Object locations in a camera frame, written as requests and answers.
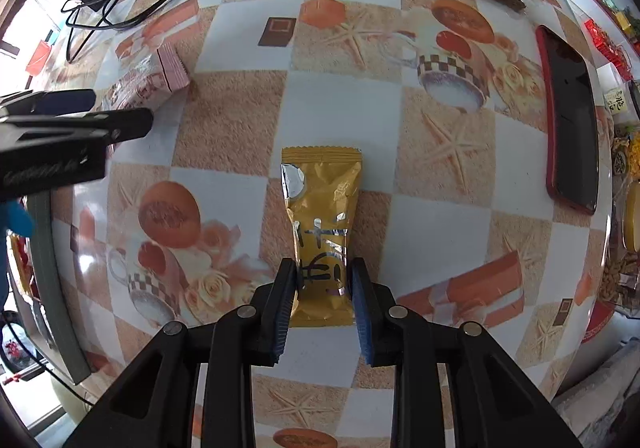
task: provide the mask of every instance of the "red phone case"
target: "red phone case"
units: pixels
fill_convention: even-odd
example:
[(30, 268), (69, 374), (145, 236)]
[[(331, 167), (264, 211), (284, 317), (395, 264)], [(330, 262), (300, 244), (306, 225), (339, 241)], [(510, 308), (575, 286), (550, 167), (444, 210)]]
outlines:
[[(545, 90), (546, 90), (546, 120), (548, 127), (548, 149), (546, 155), (546, 191), (549, 193), (551, 199), (555, 199), (559, 203), (570, 206), (574, 210), (585, 213), (587, 215), (593, 215), (596, 212), (595, 205), (593, 208), (580, 205), (575, 201), (572, 201), (563, 196), (558, 190), (558, 184), (556, 181), (556, 143), (558, 141), (558, 127), (556, 125), (556, 101), (554, 98), (553, 80), (551, 79), (551, 64), (549, 64), (549, 57), (546, 50), (546, 37), (545, 30), (553, 33), (548, 27), (540, 25), (536, 28), (536, 40), (538, 41), (538, 49), (540, 50), (540, 56), (542, 57), (542, 74), (545, 78)], [(593, 108), (593, 118), (595, 119), (595, 107)]]

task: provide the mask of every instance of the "phone screen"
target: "phone screen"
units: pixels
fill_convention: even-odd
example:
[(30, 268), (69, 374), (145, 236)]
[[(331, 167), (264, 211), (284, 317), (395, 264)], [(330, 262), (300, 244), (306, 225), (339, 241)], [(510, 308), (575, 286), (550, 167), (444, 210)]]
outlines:
[(584, 59), (548, 28), (545, 35), (556, 115), (555, 189), (593, 213), (598, 198), (598, 130)]

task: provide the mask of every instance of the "blue glove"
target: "blue glove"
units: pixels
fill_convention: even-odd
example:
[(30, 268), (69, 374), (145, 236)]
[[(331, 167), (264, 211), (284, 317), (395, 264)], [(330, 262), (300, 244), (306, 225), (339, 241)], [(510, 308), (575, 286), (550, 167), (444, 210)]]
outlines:
[[(6, 237), (6, 231), (11, 230), (23, 237), (30, 237), (33, 232), (33, 221), (22, 205), (16, 201), (0, 203), (0, 232)], [(0, 311), (9, 296), (9, 280), (6, 276), (6, 244), (0, 245)]]

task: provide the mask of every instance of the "pink snack wrapper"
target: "pink snack wrapper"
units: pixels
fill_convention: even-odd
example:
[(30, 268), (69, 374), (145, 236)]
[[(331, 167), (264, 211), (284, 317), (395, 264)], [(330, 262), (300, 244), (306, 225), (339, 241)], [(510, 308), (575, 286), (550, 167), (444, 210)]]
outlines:
[(105, 111), (146, 107), (153, 112), (189, 85), (174, 47), (165, 43), (114, 83), (102, 101)]

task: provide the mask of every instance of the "yellow package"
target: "yellow package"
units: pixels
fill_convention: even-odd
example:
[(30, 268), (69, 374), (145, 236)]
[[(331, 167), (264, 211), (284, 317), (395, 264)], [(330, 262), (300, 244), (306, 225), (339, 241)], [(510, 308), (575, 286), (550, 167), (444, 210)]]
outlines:
[(282, 189), (301, 281), (291, 327), (353, 324), (346, 262), (361, 171), (357, 149), (282, 149)]

